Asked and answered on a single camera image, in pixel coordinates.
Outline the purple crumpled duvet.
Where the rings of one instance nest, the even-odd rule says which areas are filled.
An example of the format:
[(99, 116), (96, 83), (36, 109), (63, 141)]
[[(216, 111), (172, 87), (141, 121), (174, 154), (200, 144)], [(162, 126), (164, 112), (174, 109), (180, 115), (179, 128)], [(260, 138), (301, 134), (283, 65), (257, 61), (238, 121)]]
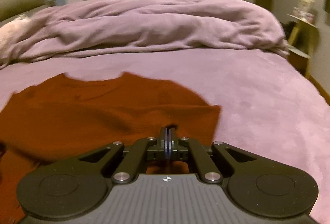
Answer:
[(1, 53), (1, 66), (52, 57), (209, 47), (288, 55), (279, 21), (242, 0), (90, 0), (40, 10)]

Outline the rust orange shirt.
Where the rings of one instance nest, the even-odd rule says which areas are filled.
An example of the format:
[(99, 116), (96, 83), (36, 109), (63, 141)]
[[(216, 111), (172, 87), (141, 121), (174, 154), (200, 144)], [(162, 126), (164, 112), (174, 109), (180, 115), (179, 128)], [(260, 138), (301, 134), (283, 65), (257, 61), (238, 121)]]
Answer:
[(167, 126), (209, 144), (220, 112), (180, 84), (128, 72), (103, 81), (62, 73), (11, 95), (1, 111), (1, 223), (22, 219), (16, 186), (35, 168)]

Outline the wrapped flower bouquet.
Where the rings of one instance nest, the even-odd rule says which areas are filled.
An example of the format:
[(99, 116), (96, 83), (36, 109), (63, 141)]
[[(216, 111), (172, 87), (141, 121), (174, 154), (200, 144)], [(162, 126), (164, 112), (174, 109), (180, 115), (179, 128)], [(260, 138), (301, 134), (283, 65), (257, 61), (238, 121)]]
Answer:
[(293, 8), (293, 16), (304, 22), (314, 24), (315, 12), (313, 10), (316, 0), (298, 0), (297, 6)]

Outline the green padded headboard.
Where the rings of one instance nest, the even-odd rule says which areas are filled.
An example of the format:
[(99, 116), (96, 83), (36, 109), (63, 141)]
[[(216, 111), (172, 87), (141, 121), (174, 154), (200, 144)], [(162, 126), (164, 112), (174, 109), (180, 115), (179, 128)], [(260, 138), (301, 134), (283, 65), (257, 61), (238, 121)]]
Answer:
[(36, 12), (56, 5), (56, 0), (1, 0), (1, 26), (21, 15), (31, 17)]

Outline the purple bed sheet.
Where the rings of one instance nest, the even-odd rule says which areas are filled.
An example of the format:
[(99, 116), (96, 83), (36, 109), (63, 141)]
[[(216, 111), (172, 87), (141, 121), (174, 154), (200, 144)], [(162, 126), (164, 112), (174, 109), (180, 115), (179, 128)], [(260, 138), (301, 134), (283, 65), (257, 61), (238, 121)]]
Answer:
[(312, 217), (329, 223), (329, 105), (279, 55), (260, 50), (191, 49), (56, 57), (1, 71), (1, 105), (11, 94), (60, 73), (106, 80), (123, 72), (175, 81), (223, 109), (215, 138), (312, 175)]

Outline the yellow side table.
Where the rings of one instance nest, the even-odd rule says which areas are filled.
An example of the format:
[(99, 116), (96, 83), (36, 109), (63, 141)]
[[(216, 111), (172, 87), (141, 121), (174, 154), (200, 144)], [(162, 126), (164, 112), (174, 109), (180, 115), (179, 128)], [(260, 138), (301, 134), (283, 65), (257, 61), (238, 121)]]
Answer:
[(289, 63), (306, 79), (310, 78), (314, 47), (318, 45), (319, 29), (312, 23), (289, 14), (295, 25), (288, 39)]

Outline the pink plush toy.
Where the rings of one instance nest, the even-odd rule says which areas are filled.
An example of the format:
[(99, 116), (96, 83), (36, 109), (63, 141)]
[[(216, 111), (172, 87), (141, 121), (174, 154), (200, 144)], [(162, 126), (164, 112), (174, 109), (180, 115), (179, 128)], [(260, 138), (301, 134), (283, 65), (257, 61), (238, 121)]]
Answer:
[(23, 14), (1, 26), (1, 53), (9, 49), (15, 36), (23, 31), (30, 22), (31, 18)]

